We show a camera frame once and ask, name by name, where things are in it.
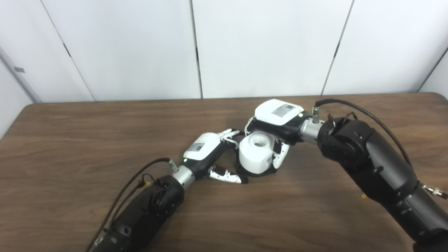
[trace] white wall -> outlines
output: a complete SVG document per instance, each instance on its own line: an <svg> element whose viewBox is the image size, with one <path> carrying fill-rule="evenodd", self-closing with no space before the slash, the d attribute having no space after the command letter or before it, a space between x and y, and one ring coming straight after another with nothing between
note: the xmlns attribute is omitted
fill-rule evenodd
<svg viewBox="0 0 448 252"><path fill-rule="evenodd" d="M448 1L356 0L323 94L417 91L448 47Z"/></svg>
<svg viewBox="0 0 448 252"><path fill-rule="evenodd" d="M0 139L31 100L0 61Z"/></svg>
<svg viewBox="0 0 448 252"><path fill-rule="evenodd" d="M37 102L93 100L39 0L0 0L0 58Z"/></svg>
<svg viewBox="0 0 448 252"><path fill-rule="evenodd" d="M0 0L0 59L37 102L150 100L413 92L448 47L448 1L191 2Z"/></svg>
<svg viewBox="0 0 448 252"><path fill-rule="evenodd" d="M193 0L204 98L322 91L351 0Z"/></svg>
<svg viewBox="0 0 448 252"><path fill-rule="evenodd" d="M200 98L188 0L43 0L95 100Z"/></svg>
<svg viewBox="0 0 448 252"><path fill-rule="evenodd" d="M420 92L436 92L448 99L448 53L431 73Z"/></svg>

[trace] robotic arm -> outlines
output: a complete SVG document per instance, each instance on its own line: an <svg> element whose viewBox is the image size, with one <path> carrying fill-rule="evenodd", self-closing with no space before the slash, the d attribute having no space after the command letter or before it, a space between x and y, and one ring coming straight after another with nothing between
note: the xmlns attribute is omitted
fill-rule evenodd
<svg viewBox="0 0 448 252"><path fill-rule="evenodd" d="M269 100L257 107L246 133L257 129L286 144L316 144L324 157L338 162L369 198L392 215L416 242L415 251L448 251L448 214L424 190L445 199L448 195L421 183L380 133L353 113L355 120L349 114L329 115L322 121L318 112L318 106L310 115L298 105Z"/></svg>
<svg viewBox="0 0 448 252"><path fill-rule="evenodd" d="M214 165L229 148L238 148L232 140L239 131L202 134L184 153L174 172L154 181L139 193L121 214L112 220L110 229L96 240L94 252L135 252L148 246L163 223L184 201L185 190L196 180L214 178L244 184L248 178Z"/></svg>

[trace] label sticker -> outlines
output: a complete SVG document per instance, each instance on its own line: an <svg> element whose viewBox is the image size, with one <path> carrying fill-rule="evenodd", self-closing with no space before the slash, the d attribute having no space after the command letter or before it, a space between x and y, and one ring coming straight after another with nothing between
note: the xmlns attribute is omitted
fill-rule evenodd
<svg viewBox="0 0 448 252"><path fill-rule="evenodd" d="M283 104L280 107L278 107L276 110L272 112L272 114L283 117L286 114L288 114L291 110L295 109L296 107L289 105L289 104Z"/></svg>
<svg viewBox="0 0 448 252"><path fill-rule="evenodd" d="M188 152L198 152L204 147L205 143L193 143L190 148L188 148Z"/></svg>

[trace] silver metal connector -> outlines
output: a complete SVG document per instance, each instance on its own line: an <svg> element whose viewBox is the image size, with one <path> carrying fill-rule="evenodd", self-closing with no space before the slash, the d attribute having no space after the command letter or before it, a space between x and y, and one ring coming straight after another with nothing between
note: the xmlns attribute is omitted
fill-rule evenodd
<svg viewBox="0 0 448 252"><path fill-rule="evenodd" d="M173 160L170 159L168 163L174 173L179 171L179 167L177 167Z"/></svg>
<svg viewBox="0 0 448 252"><path fill-rule="evenodd" d="M442 190L440 190L437 187L428 186L426 184L421 184L422 188L431 193L433 196L438 196L443 199L448 199L448 194L444 193Z"/></svg>
<svg viewBox="0 0 448 252"><path fill-rule="evenodd" d="M196 179L193 172L184 165L180 165L179 171L171 174L171 176L173 176L184 189L187 189L187 187L189 187Z"/></svg>
<svg viewBox="0 0 448 252"><path fill-rule="evenodd" d="M319 123L319 107L313 107L313 123Z"/></svg>
<svg viewBox="0 0 448 252"><path fill-rule="evenodd" d="M313 123L311 118L307 118L299 129L299 136L303 141L308 143L317 144L317 136L319 135L320 128L324 121L318 120L317 123Z"/></svg>

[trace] wooden table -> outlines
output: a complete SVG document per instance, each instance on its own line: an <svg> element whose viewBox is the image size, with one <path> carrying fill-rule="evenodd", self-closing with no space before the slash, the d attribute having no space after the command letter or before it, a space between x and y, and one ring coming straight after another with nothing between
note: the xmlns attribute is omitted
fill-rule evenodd
<svg viewBox="0 0 448 252"><path fill-rule="evenodd" d="M377 115L403 143L418 177L448 189L448 102L443 97L332 97ZM322 98L280 99L310 111ZM157 157L180 161L204 132L242 129L267 99L27 106L0 141L0 250L83 251L118 191L138 169ZM343 105L320 110L335 117L352 111ZM224 167L233 162L231 151L218 160ZM159 164L150 172L160 177L170 169ZM361 194L316 146L298 144L276 174L251 178L247 185L195 182L149 250L411 251L404 231ZM448 201L435 200L448 210Z"/></svg>

